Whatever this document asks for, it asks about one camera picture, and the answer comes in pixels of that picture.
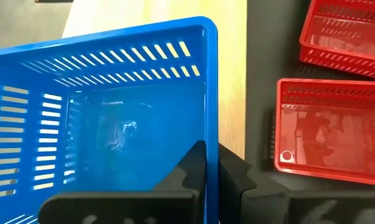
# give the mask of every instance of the wooden table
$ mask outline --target wooden table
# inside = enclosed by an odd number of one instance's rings
[[[219,141],[244,158],[247,0],[74,0],[63,37],[199,15],[219,31]]]

